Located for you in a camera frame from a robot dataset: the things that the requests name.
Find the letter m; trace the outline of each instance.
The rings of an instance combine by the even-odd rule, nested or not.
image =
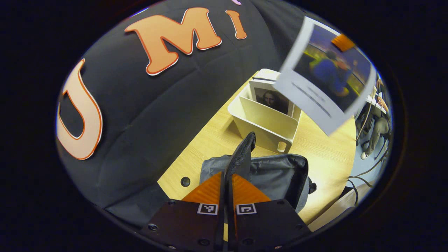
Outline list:
[[[193,52],[193,33],[196,33],[196,47],[200,50],[221,44],[222,40],[211,25],[208,12],[206,8],[187,9],[181,23],[155,15],[139,20],[125,29],[126,32],[135,31],[142,42],[149,58],[146,67],[149,75],[161,73],[179,59],[176,52],[168,51],[164,40],[187,55]]]

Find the table surface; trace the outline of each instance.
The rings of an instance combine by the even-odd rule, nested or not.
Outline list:
[[[158,180],[169,198],[181,200],[199,185],[204,160],[224,154],[231,155],[242,141],[227,107],[248,83],[247,81],[219,109]],[[324,213],[345,188],[353,167],[355,139],[353,117],[327,136],[302,111],[289,153],[302,155],[308,160],[308,176],[317,184],[317,190],[308,195],[305,207],[299,212],[299,216],[307,225]],[[260,146],[256,146],[251,153],[252,157],[276,154]],[[181,185],[183,177],[190,178],[188,187]]]

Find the framed picture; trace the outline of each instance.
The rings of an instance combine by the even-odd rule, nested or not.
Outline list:
[[[306,17],[275,83],[327,135],[364,105],[377,77],[359,48],[342,52],[332,43],[339,35]]]
[[[252,79],[249,81],[252,100],[269,108],[292,116],[294,103],[274,88],[274,81]]]

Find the gray bag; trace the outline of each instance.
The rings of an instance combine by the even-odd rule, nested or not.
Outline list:
[[[224,171],[230,158],[224,155],[205,160],[199,183]],[[252,158],[248,175],[244,177],[271,200],[287,200],[297,213],[305,206],[308,194],[316,190],[316,183],[308,177],[308,161],[296,154]]]

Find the person sitting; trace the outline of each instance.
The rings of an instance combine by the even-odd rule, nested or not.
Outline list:
[[[345,86],[353,70],[344,62],[338,61],[334,52],[327,51],[325,56],[310,62],[310,72],[337,96],[348,95],[349,90]]]
[[[378,95],[377,102],[378,104],[386,111],[384,113],[381,111],[381,109],[377,108],[376,106],[372,106],[370,109],[369,116],[367,118],[367,123],[370,124],[371,120],[373,119],[375,121],[375,125],[373,127],[372,136],[369,139],[369,147],[361,154],[361,159],[366,159],[372,152],[375,150],[375,146],[378,143],[379,137],[381,134],[389,133],[391,130],[391,118],[389,115],[389,107],[386,104],[386,101],[384,99],[387,99],[387,90],[383,85],[383,82],[381,80],[378,80],[377,82],[377,92],[376,94],[382,93],[381,96]],[[361,130],[361,121],[358,120],[356,123],[356,128],[358,130]]]

